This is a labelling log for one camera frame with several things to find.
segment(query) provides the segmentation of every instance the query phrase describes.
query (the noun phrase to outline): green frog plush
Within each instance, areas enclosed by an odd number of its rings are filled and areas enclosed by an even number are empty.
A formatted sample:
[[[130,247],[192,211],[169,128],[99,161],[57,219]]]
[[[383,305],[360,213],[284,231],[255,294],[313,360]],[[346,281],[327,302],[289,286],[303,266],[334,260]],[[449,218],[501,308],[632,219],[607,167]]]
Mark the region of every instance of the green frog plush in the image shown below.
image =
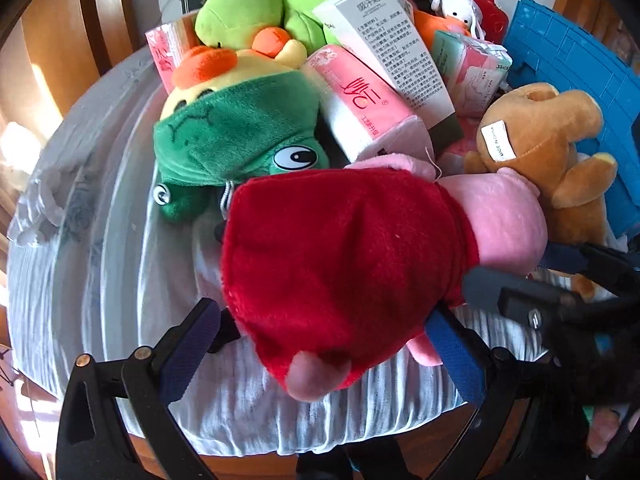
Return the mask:
[[[225,187],[228,203],[249,178],[329,166],[314,137],[319,97],[291,66],[304,50],[296,44],[286,41],[274,58],[252,49],[188,52],[154,127],[154,199],[167,219],[196,218],[213,187]]]
[[[196,18],[195,30],[206,45],[249,48],[258,32],[281,27],[312,54],[337,43],[314,15],[325,0],[207,0]]]

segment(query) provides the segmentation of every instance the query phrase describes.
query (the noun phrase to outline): teddy bear ear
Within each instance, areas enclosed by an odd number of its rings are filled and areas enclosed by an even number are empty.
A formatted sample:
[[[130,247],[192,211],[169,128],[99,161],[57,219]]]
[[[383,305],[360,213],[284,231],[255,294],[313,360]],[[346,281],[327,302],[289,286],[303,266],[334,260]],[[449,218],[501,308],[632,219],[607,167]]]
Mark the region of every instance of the teddy bear ear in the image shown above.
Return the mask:
[[[602,130],[604,117],[600,105],[587,92],[569,90],[562,92],[552,102],[545,104],[547,117],[566,140],[591,139]]]
[[[507,95],[510,97],[523,96],[531,101],[548,101],[557,97],[560,92],[549,83],[532,83],[512,90]]]
[[[350,360],[336,365],[323,361],[311,352],[298,352],[289,365],[285,387],[294,399],[315,402],[338,388],[350,371]]]

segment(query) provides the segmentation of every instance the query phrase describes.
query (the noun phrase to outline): stuffed toy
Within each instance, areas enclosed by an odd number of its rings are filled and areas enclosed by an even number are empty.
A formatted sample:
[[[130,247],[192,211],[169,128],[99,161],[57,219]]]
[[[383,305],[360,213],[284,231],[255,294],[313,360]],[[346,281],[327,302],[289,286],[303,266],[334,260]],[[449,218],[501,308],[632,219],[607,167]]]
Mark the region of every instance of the stuffed toy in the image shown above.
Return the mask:
[[[325,0],[207,0],[198,12],[196,35],[209,46],[249,48],[261,30],[281,27],[312,54],[338,43],[313,10]]]
[[[496,136],[487,142],[482,130],[496,124]],[[513,168],[540,190],[550,241],[603,244],[604,192],[618,166],[609,153],[581,157],[574,144],[597,136],[602,124],[600,107],[585,92],[559,93],[547,83],[523,86],[489,107],[478,127],[478,151],[465,155],[465,173]],[[509,153],[499,156],[498,149]],[[583,276],[572,278],[572,289],[585,299],[595,294]]]
[[[465,24],[452,16],[441,18],[440,16],[433,16],[421,10],[414,10],[414,24],[418,34],[420,34],[420,37],[429,50],[433,47],[436,30],[456,32],[458,34],[464,34],[465,36],[471,36]]]
[[[294,70],[304,47],[284,30],[255,39],[264,53],[198,46],[174,71],[154,127],[154,199],[171,221],[196,218],[213,187],[225,187],[228,202],[251,177],[329,165],[314,138],[319,97]]]
[[[437,365],[424,320],[439,301],[463,303],[465,273],[527,274],[542,257],[537,196],[509,168],[436,182],[406,155],[252,179],[223,237],[228,308],[298,400],[350,386],[405,344]]]
[[[480,27],[482,10],[473,0],[432,0],[431,10],[437,16],[453,18],[463,22],[464,27],[476,40],[484,41],[485,33]]]

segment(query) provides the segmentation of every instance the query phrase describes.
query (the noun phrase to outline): blue plastic crate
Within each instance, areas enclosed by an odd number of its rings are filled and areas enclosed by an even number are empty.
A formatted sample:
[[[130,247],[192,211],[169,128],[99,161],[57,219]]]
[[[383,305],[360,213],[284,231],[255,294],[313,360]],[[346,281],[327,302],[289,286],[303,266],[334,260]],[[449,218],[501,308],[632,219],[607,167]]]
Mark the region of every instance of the blue plastic crate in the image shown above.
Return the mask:
[[[624,234],[640,222],[640,159],[631,129],[640,113],[640,79],[591,34],[533,0],[519,1],[504,46],[513,58],[512,87],[544,81],[561,92],[575,88],[602,108],[601,133],[578,142],[578,150],[616,158],[618,177],[605,200],[614,234]]]

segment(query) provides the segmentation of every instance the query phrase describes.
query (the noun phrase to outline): red plush toy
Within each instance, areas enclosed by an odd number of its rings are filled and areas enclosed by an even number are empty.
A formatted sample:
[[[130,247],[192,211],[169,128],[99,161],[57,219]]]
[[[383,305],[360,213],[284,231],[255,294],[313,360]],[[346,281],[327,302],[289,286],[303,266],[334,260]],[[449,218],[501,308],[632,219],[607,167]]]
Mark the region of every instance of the red plush toy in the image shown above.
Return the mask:
[[[514,171],[435,183],[430,164],[402,155],[354,166],[252,179],[229,211],[228,307],[299,400],[349,386],[407,342],[439,364],[422,331],[436,303],[463,303],[478,263],[529,272],[546,245],[537,190]]]

